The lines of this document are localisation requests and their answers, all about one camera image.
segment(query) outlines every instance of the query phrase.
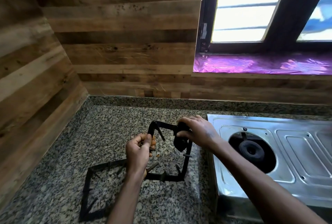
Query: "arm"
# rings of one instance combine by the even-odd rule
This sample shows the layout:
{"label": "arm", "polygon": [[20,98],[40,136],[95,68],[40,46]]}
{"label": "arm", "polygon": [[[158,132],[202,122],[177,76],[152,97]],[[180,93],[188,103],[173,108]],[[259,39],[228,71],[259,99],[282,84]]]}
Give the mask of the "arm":
{"label": "arm", "polygon": [[200,116],[183,117],[180,121],[185,122],[193,132],[181,131],[178,136],[187,137],[213,152],[234,176],[265,223],[326,224],[310,208],[222,140],[211,123]]}
{"label": "arm", "polygon": [[146,176],[145,168],[149,157],[152,156],[149,152],[150,146],[150,134],[140,134],[127,143],[127,174],[107,224],[133,223],[139,191]]}

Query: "wood grain wallpaper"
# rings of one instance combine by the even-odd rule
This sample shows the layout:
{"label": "wood grain wallpaper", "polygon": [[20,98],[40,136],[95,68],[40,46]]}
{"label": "wood grain wallpaper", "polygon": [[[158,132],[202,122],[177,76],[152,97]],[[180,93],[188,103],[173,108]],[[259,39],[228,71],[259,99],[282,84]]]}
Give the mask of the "wood grain wallpaper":
{"label": "wood grain wallpaper", "polygon": [[91,95],[331,104],[329,76],[193,73],[201,0],[37,0]]}
{"label": "wood grain wallpaper", "polygon": [[0,209],[87,96],[36,0],[0,0]]}

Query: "window glass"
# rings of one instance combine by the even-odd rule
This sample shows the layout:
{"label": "window glass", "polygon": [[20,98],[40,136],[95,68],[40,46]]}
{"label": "window glass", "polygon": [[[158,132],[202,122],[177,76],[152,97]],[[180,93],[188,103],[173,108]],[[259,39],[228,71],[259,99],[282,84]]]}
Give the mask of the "window glass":
{"label": "window glass", "polygon": [[332,40],[332,0],[319,1],[298,40]]}
{"label": "window glass", "polygon": [[279,0],[218,0],[212,42],[262,41]]}

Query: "stainless steel stove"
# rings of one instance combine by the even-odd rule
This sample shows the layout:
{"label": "stainless steel stove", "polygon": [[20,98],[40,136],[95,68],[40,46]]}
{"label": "stainless steel stove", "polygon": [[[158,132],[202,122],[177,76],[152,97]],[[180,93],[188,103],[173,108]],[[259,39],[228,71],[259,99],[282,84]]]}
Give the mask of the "stainless steel stove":
{"label": "stainless steel stove", "polygon": [[[210,114],[207,118],[235,149],[245,140],[262,146],[264,160],[253,163],[332,223],[331,122]],[[215,212],[261,220],[234,177],[212,154],[209,168],[216,190]]]}

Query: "speckled countertop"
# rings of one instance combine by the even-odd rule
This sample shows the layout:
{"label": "speckled countertop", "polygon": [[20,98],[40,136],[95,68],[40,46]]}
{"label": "speckled countertop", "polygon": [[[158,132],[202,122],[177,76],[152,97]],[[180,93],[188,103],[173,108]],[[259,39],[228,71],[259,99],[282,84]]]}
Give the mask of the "speckled countertop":
{"label": "speckled countertop", "polygon": [[[326,116],[92,105],[77,129],[72,131],[72,126],[67,127],[52,145],[0,215],[0,222],[77,223],[88,167],[125,158],[126,142],[146,132],[152,120],[176,124],[182,116],[206,117],[207,113],[331,120]],[[174,148],[171,132],[164,130],[163,134],[166,141],[156,135],[157,149],[149,162],[159,161],[160,166],[154,172],[166,170],[176,174],[175,164],[182,166],[184,157]],[[116,175],[112,169],[100,177],[91,185],[94,188],[91,194],[98,197],[92,210],[114,201],[124,174]],[[210,193],[206,152],[194,144],[184,182],[143,182],[134,223],[243,223],[216,220],[210,210]],[[92,223],[105,223],[105,220]]]}

